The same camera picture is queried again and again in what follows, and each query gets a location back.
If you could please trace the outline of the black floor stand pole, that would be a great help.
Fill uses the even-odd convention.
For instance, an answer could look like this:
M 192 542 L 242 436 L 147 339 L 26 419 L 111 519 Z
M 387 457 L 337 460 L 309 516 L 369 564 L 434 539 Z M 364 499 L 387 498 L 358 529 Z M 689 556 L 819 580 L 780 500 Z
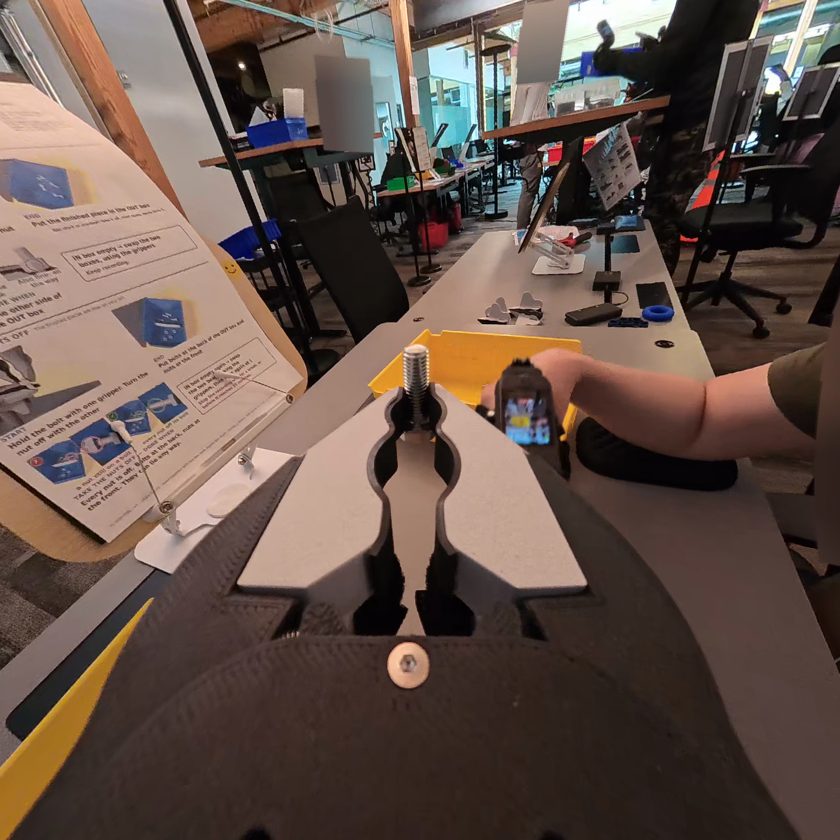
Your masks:
M 315 385 L 340 361 L 340 356 L 334 350 L 314 350 L 312 348 L 312 340 L 317 331 L 317 319 L 313 313 L 308 290 L 300 273 L 298 263 L 289 248 L 287 237 L 285 234 L 280 234 L 280 238 L 275 244 L 269 241 L 264 222 L 259 215 L 256 200 L 236 157 L 236 152 L 229 139 L 222 114 L 217 107 L 193 40 L 187 30 L 179 3 L 176 1 L 163 1 L 163 6 L 171 21 L 175 36 L 195 82 L 198 94 L 203 102 L 206 114 L 217 136 L 224 160 L 227 164 L 227 169 L 234 179 L 237 192 L 248 215 L 248 220 L 257 236 L 259 247 L 262 249 L 270 273 L 277 284 L 281 302 L 287 311 L 290 321 L 293 342 L 297 344 L 304 364 L 306 365 L 308 385 Z

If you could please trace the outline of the person's right hand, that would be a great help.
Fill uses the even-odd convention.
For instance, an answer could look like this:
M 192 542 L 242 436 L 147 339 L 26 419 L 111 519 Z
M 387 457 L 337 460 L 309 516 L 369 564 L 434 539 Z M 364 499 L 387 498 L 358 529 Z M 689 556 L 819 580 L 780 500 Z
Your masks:
M 530 361 L 550 384 L 556 417 L 564 422 L 574 402 L 574 389 L 592 373 L 595 360 L 582 353 L 551 348 L 534 354 Z

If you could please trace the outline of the black elbow rest pad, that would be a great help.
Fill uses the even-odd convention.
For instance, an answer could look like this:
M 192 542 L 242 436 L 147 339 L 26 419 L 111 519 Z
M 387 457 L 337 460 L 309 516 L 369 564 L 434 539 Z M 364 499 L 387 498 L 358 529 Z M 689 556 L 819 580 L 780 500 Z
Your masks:
M 613 480 L 692 491 L 723 491 L 739 479 L 735 460 L 695 460 L 655 453 L 615 436 L 588 417 L 576 429 L 580 464 Z

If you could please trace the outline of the yellow plastic bin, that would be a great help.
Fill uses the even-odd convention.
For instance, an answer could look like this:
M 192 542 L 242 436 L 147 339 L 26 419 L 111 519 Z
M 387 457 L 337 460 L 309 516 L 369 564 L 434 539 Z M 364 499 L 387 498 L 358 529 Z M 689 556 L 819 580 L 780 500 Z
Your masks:
M 118 657 L 152 602 L 141 606 L 2 765 L 2 839 L 13 835 L 76 747 Z
M 426 330 L 413 342 L 429 350 L 430 381 L 472 410 L 479 404 L 484 386 L 496 381 L 513 360 L 554 348 L 582 352 L 576 339 L 493 332 Z

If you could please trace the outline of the printed paper chart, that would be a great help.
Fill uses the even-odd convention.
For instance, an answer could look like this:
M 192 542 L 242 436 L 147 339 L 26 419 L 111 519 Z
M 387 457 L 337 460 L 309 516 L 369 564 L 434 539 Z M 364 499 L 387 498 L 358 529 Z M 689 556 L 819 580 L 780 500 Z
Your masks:
M 582 160 L 605 211 L 613 210 L 643 180 L 626 122 L 606 131 Z

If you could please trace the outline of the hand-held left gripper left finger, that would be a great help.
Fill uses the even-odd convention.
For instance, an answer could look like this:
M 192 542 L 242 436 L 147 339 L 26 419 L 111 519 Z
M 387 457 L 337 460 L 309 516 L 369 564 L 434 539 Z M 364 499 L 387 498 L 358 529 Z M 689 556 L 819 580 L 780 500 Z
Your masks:
M 408 426 L 402 387 L 309 449 L 238 577 L 243 592 L 330 606 L 360 635 L 394 635 L 406 618 L 384 485 Z

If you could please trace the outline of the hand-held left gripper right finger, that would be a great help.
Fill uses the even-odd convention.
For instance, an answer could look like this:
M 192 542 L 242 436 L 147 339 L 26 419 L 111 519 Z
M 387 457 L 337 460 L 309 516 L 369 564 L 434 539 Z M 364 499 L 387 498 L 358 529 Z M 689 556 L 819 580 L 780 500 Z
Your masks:
M 587 580 L 526 451 L 430 385 L 434 550 L 415 593 L 427 636 L 468 636 L 498 606 L 578 595 Z

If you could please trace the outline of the blue storage bin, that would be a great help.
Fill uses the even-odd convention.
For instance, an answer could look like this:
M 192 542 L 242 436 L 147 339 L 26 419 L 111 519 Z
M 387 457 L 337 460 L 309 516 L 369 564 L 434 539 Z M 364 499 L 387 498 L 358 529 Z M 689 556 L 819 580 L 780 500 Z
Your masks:
M 281 234 L 277 221 L 273 218 L 263 223 L 264 236 L 270 243 L 280 239 Z M 223 239 L 218 246 L 233 259 L 257 259 L 264 252 L 261 240 L 254 227 L 245 227 Z
M 308 140 L 308 126 L 304 118 L 274 119 L 249 125 L 246 129 L 253 149 L 266 149 L 272 145 Z

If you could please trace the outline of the black power bank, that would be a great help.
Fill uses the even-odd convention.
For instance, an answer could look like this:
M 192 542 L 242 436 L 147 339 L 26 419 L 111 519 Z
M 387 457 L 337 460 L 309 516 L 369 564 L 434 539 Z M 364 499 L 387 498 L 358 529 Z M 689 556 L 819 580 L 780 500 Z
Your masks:
M 623 308 L 611 302 L 602 302 L 594 306 L 567 311 L 565 322 L 571 327 L 583 328 L 618 319 L 623 315 Z

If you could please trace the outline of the small black desk stand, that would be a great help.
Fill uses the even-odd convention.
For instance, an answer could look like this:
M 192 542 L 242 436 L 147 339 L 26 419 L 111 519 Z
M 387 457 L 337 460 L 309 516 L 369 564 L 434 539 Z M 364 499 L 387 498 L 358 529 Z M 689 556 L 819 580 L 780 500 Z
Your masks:
M 608 301 L 613 292 L 621 286 L 621 272 L 613 268 L 613 240 L 616 233 L 616 222 L 611 220 L 600 224 L 595 231 L 602 241 L 603 268 L 596 271 L 592 282 L 593 292 L 604 293 L 604 300 Z

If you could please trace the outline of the tilted tablet on stand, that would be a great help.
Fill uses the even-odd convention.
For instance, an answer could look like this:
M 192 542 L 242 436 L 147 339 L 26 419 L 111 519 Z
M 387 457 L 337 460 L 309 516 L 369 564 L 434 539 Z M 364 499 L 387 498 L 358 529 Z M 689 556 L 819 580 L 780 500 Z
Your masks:
M 534 269 L 540 269 L 548 275 L 573 275 L 579 273 L 583 267 L 581 260 L 584 256 L 578 252 L 579 247 L 569 249 L 559 244 L 559 240 L 580 234 L 579 228 L 548 224 L 549 210 L 555 208 L 560 188 L 570 170 L 571 163 L 566 162 L 555 173 L 518 245 L 518 254 L 533 252 L 537 257 Z

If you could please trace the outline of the black mesh office chair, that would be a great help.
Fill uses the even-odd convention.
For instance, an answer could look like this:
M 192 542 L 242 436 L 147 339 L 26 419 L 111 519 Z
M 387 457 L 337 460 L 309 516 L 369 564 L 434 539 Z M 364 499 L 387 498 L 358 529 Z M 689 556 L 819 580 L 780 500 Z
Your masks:
M 753 323 L 752 336 L 770 335 L 751 298 L 775 302 L 777 313 L 791 311 L 786 296 L 736 281 L 732 270 L 741 253 L 765 249 L 806 250 L 819 245 L 833 215 L 839 187 L 839 127 L 820 137 L 802 163 L 745 166 L 749 185 L 763 182 L 768 192 L 740 203 L 709 205 L 688 212 L 679 231 L 696 240 L 685 282 L 677 287 L 683 309 L 701 303 L 734 305 Z

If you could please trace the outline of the grey framed sign board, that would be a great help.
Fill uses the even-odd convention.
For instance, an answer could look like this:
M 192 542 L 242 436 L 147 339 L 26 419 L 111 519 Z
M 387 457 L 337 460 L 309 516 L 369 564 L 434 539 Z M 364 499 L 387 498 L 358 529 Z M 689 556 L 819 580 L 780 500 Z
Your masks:
M 821 118 L 838 78 L 838 62 L 804 69 L 787 103 L 782 121 L 802 122 Z
M 770 35 L 725 46 L 703 151 L 721 151 L 747 139 L 763 95 L 772 43 Z

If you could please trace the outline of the wooden top standing desk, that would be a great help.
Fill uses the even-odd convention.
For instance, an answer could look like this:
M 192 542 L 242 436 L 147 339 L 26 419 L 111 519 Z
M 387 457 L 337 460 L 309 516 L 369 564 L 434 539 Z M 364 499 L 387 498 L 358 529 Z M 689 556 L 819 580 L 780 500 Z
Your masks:
M 597 108 L 565 113 L 559 117 L 509 125 L 501 129 L 485 130 L 483 140 L 493 140 L 496 151 L 504 140 L 541 147 L 561 142 L 563 157 L 561 165 L 569 164 L 567 181 L 571 186 L 560 187 L 560 222 L 567 223 L 583 217 L 585 211 L 593 208 L 590 199 L 592 178 L 585 174 L 583 144 L 586 138 L 629 120 L 638 113 L 652 112 L 658 116 L 669 105 L 669 96 L 648 96 L 610 108 Z
M 327 213 L 336 204 L 335 198 L 329 201 L 325 197 L 319 174 L 336 168 L 339 185 L 348 199 L 357 194 L 358 186 L 365 188 L 361 174 L 375 168 L 373 154 L 326 150 L 322 139 L 306 139 L 239 150 L 235 157 L 241 168 L 252 175 L 267 218 L 278 225 L 283 267 L 308 336 L 316 339 L 344 336 L 345 329 L 324 329 L 317 320 L 312 295 L 319 294 L 323 284 L 319 282 L 311 292 L 302 278 L 300 264 L 308 262 L 308 255 L 299 238 L 298 224 Z

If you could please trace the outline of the person's right forearm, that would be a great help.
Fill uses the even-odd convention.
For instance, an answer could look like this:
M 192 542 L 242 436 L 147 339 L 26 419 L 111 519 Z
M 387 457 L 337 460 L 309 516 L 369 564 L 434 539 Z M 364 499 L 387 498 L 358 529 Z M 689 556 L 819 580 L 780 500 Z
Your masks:
M 593 362 L 573 404 L 628 443 L 662 455 L 718 461 L 811 459 L 816 440 L 780 409 L 770 387 L 776 364 L 708 381 Z

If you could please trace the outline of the steel hex bolt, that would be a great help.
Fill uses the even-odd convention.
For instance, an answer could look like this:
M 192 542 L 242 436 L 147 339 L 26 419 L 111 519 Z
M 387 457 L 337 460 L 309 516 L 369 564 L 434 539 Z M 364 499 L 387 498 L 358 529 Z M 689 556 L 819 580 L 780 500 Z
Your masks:
M 429 349 L 413 343 L 402 352 L 403 390 L 411 407 L 411 429 L 422 432 L 428 428 Z

